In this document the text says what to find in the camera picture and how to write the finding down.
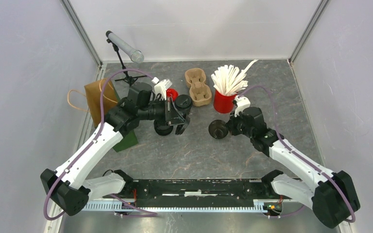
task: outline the cardboard cup holder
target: cardboard cup holder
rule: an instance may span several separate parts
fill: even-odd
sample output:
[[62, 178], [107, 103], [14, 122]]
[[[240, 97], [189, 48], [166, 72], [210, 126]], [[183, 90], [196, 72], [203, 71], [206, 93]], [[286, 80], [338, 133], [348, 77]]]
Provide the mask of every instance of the cardboard cup holder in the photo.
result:
[[186, 85], [189, 87], [189, 95], [195, 106], [203, 106], [211, 103], [212, 93], [206, 85], [205, 72], [200, 68], [192, 68], [185, 72]]

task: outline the white bracket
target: white bracket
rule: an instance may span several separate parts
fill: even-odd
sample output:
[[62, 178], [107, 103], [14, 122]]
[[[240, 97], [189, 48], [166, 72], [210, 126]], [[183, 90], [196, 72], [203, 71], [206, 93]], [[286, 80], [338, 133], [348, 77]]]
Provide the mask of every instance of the white bracket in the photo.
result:
[[85, 180], [83, 186], [89, 188], [91, 192], [88, 194], [89, 200], [95, 200], [111, 193], [119, 193], [125, 185], [123, 178], [111, 173], [107, 176], [98, 177], [92, 180]]
[[153, 92], [158, 95], [161, 94], [161, 99], [166, 100], [167, 99], [167, 90], [172, 85], [172, 82], [168, 79], [161, 80], [159, 83], [157, 83], [153, 87]]
[[105, 123], [103, 125], [103, 130], [101, 135], [94, 140], [96, 133], [99, 131], [100, 126], [95, 130], [95, 132], [89, 137], [89, 139], [70, 157], [66, 162], [60, 165], [56, 171], [56, 175], [60, 174], [67, 169], [68, 165], [72, 162], [76, 156], [78, 156], [81, 151], [84, 150], [87, 145], [93, 141], [94, 144], [82, 155], [82, 157], [69, 169], [68, 173], [62, 178], [63, 182], [69, 181], [70, 187], [79, 189], [84, 180], [94, 168], [94, 166], [101, 160], [101, 158], [118, 142], [120, 142], [123, 137], [121, 133], [115, 132], [114, 127], [110, 124]]
[[235, 101], [237, 102], [237, 108], [235, 109], [235, 116], [239, 116], [239, 113], [244, 111], [244, 109], [248, 108], [251, 105], [249, 99], [245, 96], [235, 97]]
[[[291, 147], [292, 151], [296, 151], [300, 156], [311, 162], [313, 165], [319, 167], [323, 172], [325, 172], [330, 177], [333, 176], [332, 170], [324, 166], [321, 166], [314, 162], [312, 159], [308, 158], [306, 155], [304, 155], [302, 152], [300, 152], [294, 146], [292, 146], [291, 143], [288, 142], [288, 140], [284, 139], [284, 142]], [[315, 190], [315, 188], [318, 187], [318, 182], [327, 181], [327, 179], [323, 175], [321, 175], [321, 173], [317, 172], [315, 169], [306, 164], [300, 158], [298, 158], [290, 151], [288, 151], [288, 149], [285, 148], [281, 141], [274, 142], [273, 146], [270, 147], [270, 157], [273, 160], [280, 162], [290, 171], [295, 173], [295, 175], [301, 178], [301, 180], [303, 180], [303, 182], [306, 183], [306, 185], [311, 190]]]
[[271, 185], [275, 193], [297, 200], [301, 204], [312, 209], [312, 197], [314, 193], [305, 183], [282, 174], [275, 177]]

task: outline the gray speckled floor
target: gray speckled floor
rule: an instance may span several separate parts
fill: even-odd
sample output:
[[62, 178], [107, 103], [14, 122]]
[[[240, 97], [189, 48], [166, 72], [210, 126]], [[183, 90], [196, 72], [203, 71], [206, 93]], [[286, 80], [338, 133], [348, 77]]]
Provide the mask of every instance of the gray speckled floor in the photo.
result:
[[[170, 79], [172, 88], [187, 94], [184, 72], [199, 67], [205, 71], [207, 84], [214, 95], [211, 74], [223, 65], [235, 65], [244, 69], [250, 61], [196, 61], [127, 64], [139, 68], [159, 79]], [[118, 64], [108, 64], [105, 77], [120, 70]], [[262, 84], [273, 91], [278, 106], [278, 124], [283, 134], [297, 149], [319, 162], [318, 151], [311, 128], [301, 103], [294, 77], [285, 60], [262, 60], [247, 72], [249, 85]], [[128, 84], [115, 83], [120, 97], [127, 96]], [[252, 106], [260, 107], [268, 126], [273, 128], [271, 103], [263, 90], [246, 95]], [[101, 176], [107, 169], [122, 169], [136, 179], [165, 178], [260, 178], [279, 169], [293, 175], [280, 163], [256, 151], [243, 135], [227, 136], [216, 140], [208, 133], [208, 125], [215, 119], [228, 120], [228, 114], [217, 113], [213, 105], [193, 107], [191, 122], [182, 135], [158, 136], [153, 122], [143, 121], [135, 129], [139, 144], [116, 153], [110, 150], [89, 174], [89, 178]]]

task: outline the red object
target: red object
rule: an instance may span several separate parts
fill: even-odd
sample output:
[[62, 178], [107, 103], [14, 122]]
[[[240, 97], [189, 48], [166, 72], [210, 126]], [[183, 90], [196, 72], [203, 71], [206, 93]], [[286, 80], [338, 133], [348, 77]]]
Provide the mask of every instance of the red object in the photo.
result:
[[236, 94], [233, 96], [224, 96], [215, 90], [214, 108], [219, 113], [230, 113], [234, 108], [232, 101], [235, 99]]
[[175, 89], [168, 88], [167, 89], [167, 96], [171, 96], [172, 100], [175, 100], [178, 97], [178, 92]]
[[132, 191], [134, 193], [134, 203], [136, 203], [136, 189]]

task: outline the red cup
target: red cup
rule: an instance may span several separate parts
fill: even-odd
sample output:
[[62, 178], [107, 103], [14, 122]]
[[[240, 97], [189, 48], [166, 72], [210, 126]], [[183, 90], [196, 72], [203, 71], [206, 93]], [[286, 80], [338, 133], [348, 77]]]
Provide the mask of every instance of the red cup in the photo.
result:
[[215, 90], [214, 108], [219, 113], [230, 113], [234, 108], [232, 101], [235, 99], [236, 94], [233, 96], [224, 96]]

